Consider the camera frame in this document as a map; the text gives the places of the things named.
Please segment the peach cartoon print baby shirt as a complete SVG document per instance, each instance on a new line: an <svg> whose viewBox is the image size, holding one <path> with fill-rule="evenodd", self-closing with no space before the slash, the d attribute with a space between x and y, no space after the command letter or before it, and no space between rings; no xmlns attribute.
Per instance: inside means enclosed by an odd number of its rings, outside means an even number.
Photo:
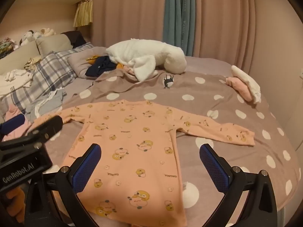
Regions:
<svg viewBox="0 0 303 227"><path fill-rule="evenodd" d="M140 226L186 226L176 132L235 145L254 145L254 133L237 124L151 101L87 103L58 112L81 122L64 162L98 144L102 157L80 200L101 217Z"/></svg>

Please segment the light pink garment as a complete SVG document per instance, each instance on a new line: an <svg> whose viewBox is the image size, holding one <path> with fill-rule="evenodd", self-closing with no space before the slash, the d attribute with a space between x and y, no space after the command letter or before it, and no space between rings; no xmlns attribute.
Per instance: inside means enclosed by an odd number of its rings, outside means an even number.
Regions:
<svg viewBox="0 0 303 227"><path fill-rule="evenodd" d="M12 140L21 137L31 126L30 121L24 116L19 108L11 104L6 112L5 122L2 124L1 132L3 140Z"/></svg>

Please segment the grey blue ruffled garment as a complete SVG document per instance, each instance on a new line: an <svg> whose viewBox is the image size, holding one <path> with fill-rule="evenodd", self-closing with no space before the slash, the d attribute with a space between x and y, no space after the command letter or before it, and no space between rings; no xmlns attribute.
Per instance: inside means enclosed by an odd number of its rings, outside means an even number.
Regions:
<svg viewBox="0 0 303 227"><path fill-rule="evenodd" d="M30 122L33 122L36 118L57 110L62 105L65 95L65 90L63 88L59 88L39 97L33 103L27 105L25 116Z"/></svg>

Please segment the white printed garment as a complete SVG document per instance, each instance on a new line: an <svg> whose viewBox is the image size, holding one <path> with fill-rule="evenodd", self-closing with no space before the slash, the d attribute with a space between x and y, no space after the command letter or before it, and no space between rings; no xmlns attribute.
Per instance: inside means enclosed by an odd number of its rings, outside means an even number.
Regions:
<svg viewBox="0 0 303 227"><path fill-rule="evenodd" d="M10 94L21 87L29 88L33 74L26 70L14 69L1 75L1 97Z"/></svg>

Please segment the plaid blue white pillow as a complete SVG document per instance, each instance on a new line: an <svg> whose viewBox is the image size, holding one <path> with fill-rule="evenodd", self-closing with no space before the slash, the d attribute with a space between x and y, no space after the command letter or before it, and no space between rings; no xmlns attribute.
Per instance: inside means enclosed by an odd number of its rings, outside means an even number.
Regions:
<svg viewBox="0 0 303 227"><path fill-rule="evenodd" d="M21 87L1 98L1 115L3 116L8 111L10 104L14 104L24 113L26 107L38 98L73 82L76 73L69 65L68 58L74 53L92 47L91 43L86 43L71 50L50 52L34 71L29 88Z"/></svg>

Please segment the beige pillow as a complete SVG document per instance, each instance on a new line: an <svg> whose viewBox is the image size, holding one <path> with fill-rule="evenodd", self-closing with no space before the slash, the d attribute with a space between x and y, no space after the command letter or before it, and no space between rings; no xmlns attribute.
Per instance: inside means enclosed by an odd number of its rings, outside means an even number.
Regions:
<svg viewBox="0 0 303 227"><path fill-rule="evenodd" d="M51 51L61 52L72 48L69 38L64 34L38 38L36 41L21 46L2 58L0 65L1 75L14 69L23 69L24 65L36 56L44 58Z"/></svg>

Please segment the mauve pillow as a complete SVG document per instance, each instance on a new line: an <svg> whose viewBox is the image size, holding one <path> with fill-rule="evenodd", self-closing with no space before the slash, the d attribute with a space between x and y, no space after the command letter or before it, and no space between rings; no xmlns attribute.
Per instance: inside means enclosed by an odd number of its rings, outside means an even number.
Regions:
<svg viewBox="0 0 303 227"><path fill-rule="evenodd" d="M86 76L87 69L91 66L89 59L94 56L106 56L105 47L92 47L81 52L73 53L68 57L68 63L76 76L81 79L93 79L93 77Z"/></svg>

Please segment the stuffed toys pile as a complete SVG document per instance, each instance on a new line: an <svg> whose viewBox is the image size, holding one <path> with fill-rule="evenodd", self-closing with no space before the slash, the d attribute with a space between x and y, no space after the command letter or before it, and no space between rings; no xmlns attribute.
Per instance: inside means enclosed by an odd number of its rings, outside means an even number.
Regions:
<svg viewBox="0 0 303 227"><path fill-rule="evenodd" d="M56 32L51 28L42 28L39 31L29 30L20 39L20 46L33 42L41 37L56 35Z"/></svg>

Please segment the navy blue garment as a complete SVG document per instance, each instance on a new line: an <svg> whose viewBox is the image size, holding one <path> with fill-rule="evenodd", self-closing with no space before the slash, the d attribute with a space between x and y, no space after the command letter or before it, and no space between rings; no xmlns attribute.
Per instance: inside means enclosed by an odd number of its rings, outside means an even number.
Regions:
<svg viewBox="0 0 303 227"><path fill-rule="evenodd" d="M85 75L87 77L100 77L104 72L112 71L117 68L118 64L110 60L109 56L100 56L87 69Z"/></svg>

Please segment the yellow fringe hanging cloth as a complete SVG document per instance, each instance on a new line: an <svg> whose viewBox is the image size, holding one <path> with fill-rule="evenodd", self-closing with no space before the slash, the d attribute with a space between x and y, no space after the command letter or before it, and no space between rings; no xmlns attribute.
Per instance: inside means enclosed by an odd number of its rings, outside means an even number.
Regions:
<svg viewBox="0 0 303 227"><path fill-rule="evenodd" d="M93 22L93 0L79 2L75 13L73 26L75 28L88 26Z"/></svg>

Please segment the mauve polka dot blanket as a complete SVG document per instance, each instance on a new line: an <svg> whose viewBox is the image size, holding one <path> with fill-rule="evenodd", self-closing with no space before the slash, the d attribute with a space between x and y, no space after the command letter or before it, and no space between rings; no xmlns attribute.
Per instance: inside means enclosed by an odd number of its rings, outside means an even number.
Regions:
<svg viewBox="0 0 303 227"><path fill-rule="evenodd" d="M222 198L199 158L209 144L245 172L268 171L277 208L290 204L301 167L265 100L246 103L222 76L160 72L145 82L123 70L100 76L59 110L46 145L69 166L99 144L102 158L83 205L100 226L201 226Z"/></svg>

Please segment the pink folded garment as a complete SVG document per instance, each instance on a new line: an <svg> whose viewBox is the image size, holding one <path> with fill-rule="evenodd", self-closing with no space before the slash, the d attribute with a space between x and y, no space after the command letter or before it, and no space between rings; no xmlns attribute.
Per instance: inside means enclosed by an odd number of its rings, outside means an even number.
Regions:
<svg viewBox="0 0 303 227"><path fill-rule="evenodd" d="M227 77L226 84L236 90L245 101L253 101L253 96L249 90L249 87L238 77Z"/></svg>

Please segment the white plush goose toy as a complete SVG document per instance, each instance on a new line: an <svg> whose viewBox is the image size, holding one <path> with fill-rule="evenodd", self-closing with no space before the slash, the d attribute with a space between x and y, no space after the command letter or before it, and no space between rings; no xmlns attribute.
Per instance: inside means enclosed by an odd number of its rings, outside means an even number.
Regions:
<svg viewBox="0 0 303 227"><path fill-rule="evenodd" d="M125 40L106 49L113 63L128 67L138 81L154 77L158 66L166 72L181 74L186 70L185 54L180 47L157 40Z"/></svg>

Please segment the teal curtain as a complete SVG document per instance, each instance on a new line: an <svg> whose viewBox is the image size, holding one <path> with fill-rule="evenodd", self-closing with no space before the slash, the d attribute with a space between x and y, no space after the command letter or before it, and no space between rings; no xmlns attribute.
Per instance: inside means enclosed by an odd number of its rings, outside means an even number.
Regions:
<svg viewBox="0 0 303 227"><path fill-rule="evenodd" d="M165 0L163 42L193 56L195 22L196 0Z"/></svg>

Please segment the pink curtain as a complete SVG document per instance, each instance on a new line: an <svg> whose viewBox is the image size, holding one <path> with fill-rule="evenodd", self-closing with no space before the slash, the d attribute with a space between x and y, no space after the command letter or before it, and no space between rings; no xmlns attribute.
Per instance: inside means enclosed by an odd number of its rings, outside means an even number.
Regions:
<svg viewBox="0 0 303 227"><path fill-rule="evenodd" d="M131 38L163 42L165 0L93 0L91 41L109 47ZM193 57L248 72L256 30L254 0L196 0Z"/></svg>

